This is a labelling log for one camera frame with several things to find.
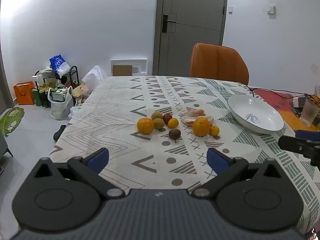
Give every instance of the bowl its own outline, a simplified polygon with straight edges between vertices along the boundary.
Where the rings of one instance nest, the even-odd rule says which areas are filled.
[[[270,134],[284,127],[282,116],[268,103],[247,95],[232,95],[228,105],[234,118],[256,133]]]

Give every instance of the chair backrest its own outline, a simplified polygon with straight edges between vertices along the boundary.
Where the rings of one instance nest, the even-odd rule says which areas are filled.
[[[247,66],[236,50],[207,43],[194,45],[190,76],[249,83]]]

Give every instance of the blue gripper pad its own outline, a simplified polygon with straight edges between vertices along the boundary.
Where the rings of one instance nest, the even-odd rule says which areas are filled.
[[[320,132],[297,130],[295,136],[296,136],[296,138],[299,138],[299,139],[320,141]]]
[[[104,169],[105,166],[107,166],[108,162],[109,151],[106,148],[101,148],[82,160],[84,165],[98,174]]]
[[[207,151],[207,163],[213,171],[219,175],[228,169],[234,161],[215,148],[209,148]]]

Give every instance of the blue logo on bowl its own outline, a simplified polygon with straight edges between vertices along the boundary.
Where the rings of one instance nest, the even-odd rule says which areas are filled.
[[[259,123],[260,121],[259,121],[259,119],[258,119],[258,117],[256,117],[255,115],[253,115],[253,114],[247,114],[246,116],[246,120],[248,121],[248,119],[249,119],[249,121],[251,121],[251,122],[253,122],[253,123]]]

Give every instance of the white tile floor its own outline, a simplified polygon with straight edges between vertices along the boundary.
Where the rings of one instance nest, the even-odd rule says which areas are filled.
[[[0,175],[0,232],[9,239],[18,230],[12,213],[12,199],[36,162],[49,156],[55,141],[53,134],[68,120],[53,119],[50,108],[35,105],[18,106],[24,109],[19,126],[6,138],[13,154],[4,172]]]

